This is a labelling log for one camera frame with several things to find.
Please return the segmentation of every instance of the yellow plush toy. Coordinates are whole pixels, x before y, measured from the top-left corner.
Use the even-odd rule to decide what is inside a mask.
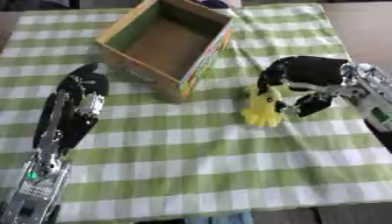
[[[274,87],[268,87],[264,94],[258,94],[257,85],[247,87],[249,94],[248,106],[241,111],[245,122],[255,126],[276,127],[282,121],[281,113],[275,111],[275,104],[282,99]]]

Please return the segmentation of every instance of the green and white checkered tablecloth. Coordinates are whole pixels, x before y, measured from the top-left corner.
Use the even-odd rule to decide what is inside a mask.
[[[97,60],[94,37],[126,11],[35,11],[20,18],[0,58],[3,193],[31,155],[45,98],[65,74]],[[181,105],[107,73],[110,96],[100,122],[73,152],[60,221],[392,200],[392,157],[342,100],[304,119],[286,116],[277,128],[251,129],[239,114],[242,89],[273,60],[345,57],[322,7],[275,4],[228,13],[236,17],[228,49]],[[283,90],[287,101],[295,95]]]

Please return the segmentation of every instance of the jeans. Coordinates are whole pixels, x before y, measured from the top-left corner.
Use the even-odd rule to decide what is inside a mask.
[[[251,212],[228,213],[211,217],[188,217],[186,224],[253,224]]]

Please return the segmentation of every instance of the open cardboard box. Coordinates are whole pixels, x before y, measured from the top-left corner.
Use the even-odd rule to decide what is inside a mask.
[[[228,42],[230,24],[187,0],[144,0],[96,42],[112,68],[181,102]]]

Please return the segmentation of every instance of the robotic hand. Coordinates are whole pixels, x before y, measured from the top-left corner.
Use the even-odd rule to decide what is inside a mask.
[[[293,91],[311,92],[294,105],[277,101],[276,112],[309,116],[328,108],[334,97],[341,96],[377,130],[392,131],[392,78],[376,66],[310,56],[282,58],[262,71],[258,94],[282,84]]]
[[[282,101],[276,104],[276,111],[291,110],[300,117],[308,116],[331,105],[333,90],[339,89],[343,81],[340,67],[345,59],[326,59],[311,56],[297,56],[278,59],[262,71],[257,81],[259,95],[269,86],[287,84],[293,91],[309,91],[299,98],[295,105],[289,106]]]
[[[1,224],[55,222],[71,170],[67,153],[97,124],[109,91],[107,78],[94,72],[97,66],[71,72],[46,99],[33,138],[35,153],[0,207]]]

